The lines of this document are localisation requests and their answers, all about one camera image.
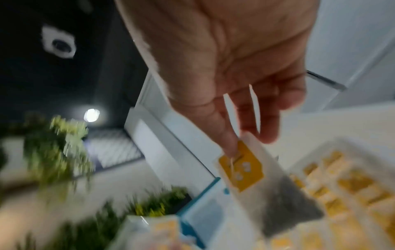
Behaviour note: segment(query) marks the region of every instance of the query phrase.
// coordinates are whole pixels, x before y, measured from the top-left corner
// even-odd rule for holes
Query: hanging plant
[[[28,162],[28,171],[39,186],[69,183],[76,187],[74,175],[90,177],[93,168],[83,145],[86,124],[80,121],[66,121],[56,116],[41,129],[30,131],[25,136],[23,154]]]

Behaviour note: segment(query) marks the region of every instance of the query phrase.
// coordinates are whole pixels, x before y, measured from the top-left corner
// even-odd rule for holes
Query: dark ceiling
[[[0,3],[0,123],[29,111],[82,119],[101,111],[96,127],[123,127],[142,88],[147,66],[112,0],[2,0]],[[77,51],[62,59],[43,50],[43,24],[75,37]]]

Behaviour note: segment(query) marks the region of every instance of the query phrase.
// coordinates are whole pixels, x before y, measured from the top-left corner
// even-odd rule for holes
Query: light bulb
[[[91,108],[85,112],[84,120],[87,122],[94,122],[94,121],[97,121],[97,119],[99,118],[99,115],[100,115],[99,110],[95,110],[95,109]]]

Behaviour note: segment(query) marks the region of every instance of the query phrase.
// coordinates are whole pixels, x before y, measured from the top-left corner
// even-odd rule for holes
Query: white table
[[[288,117],[275,143],[265,145],[285,168],[335,137],[349,137],[380,154],[395,152],[395,102]]]

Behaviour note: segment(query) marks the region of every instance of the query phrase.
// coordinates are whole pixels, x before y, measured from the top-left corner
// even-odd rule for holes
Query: palm
[[[264,143],[278,135],[280,110],[303,101],[304,51],[318,0],[118,1],[173,108],[229,152],[236,136],[224,94],[235,105],[240,129]],[[250,85],[258,97],[260,134]]]

